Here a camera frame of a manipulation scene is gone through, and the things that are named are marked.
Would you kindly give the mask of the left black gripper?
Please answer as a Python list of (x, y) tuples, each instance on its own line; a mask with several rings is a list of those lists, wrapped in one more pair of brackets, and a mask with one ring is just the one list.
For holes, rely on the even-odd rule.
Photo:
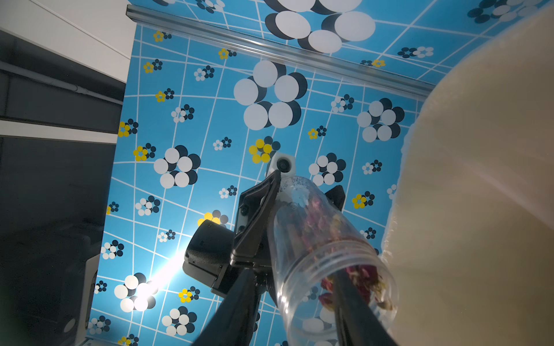
[[(280, 184), (281, 173), (275, 171), (240, 195), (230, 255), (233, 267), (253, 269), (256, 273), (272, 272), (268, 225)], [(336, 185), (325, 196), (337, 210), (343, 210), (346, 193), (342, 185)]]

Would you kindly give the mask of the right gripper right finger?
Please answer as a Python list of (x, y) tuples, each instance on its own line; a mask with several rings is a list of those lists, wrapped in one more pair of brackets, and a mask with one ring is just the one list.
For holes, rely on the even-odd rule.
[(332, 277), (338, 344), (397, 346), (365, 303), (347, 272), (339, 270)]

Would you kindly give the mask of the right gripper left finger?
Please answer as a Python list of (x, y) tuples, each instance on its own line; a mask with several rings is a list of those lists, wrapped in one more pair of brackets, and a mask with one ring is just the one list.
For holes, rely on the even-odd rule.
[(216, 314), (192, 345), (243, 345), (252, 340), (260, 303), (256, 275), (245, 270), (233, 284)]

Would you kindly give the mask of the clear tea jar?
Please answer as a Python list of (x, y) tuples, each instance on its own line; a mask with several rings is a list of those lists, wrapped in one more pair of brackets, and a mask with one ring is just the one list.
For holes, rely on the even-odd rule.
[(395, 279), (375, 248), (340, 211), (327, 224), (330, 241), (302, 262), (310, 284), (276, 300), (290, 345), (339, 345), (332, 277), (339, 270), (347, 272), (388, 333), (398, 311)]

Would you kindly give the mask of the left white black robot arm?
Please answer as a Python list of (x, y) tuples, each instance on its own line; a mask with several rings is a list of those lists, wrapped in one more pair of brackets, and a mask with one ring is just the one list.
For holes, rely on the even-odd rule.
[(253, 270), (278, 300), (310, 284), (302, 262), (330, 241), (327, 222), (346, 200), (341, 185), (323, 193), (303, 177), (273, 172), (239, 196), (231, 231), (214, 220), (200, 223), (183, 271), (225, 297), (239, 275)]

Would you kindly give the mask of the cream plastic trash bin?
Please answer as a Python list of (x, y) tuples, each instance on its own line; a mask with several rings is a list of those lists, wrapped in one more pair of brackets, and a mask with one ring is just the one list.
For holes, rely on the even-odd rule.
[(408, 135), (383, 255), (394, 339), (552, 345), (552, 4), (458, 63)]

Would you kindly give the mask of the left aluminium corner post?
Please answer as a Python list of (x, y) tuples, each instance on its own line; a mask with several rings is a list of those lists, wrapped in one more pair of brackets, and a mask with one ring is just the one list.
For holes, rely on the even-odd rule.
[(279, 63), (292, 63), (316, 69), (329, 76), (343, 77), (385, 91), (404, 92), (426, 99), (434, 90), (434, 85), (430, 83), (145, 7), (128, 5), (126, 16), (140, 25), (183, 34), (205, 43), (240, 50), (243, 53), (257, 54)]

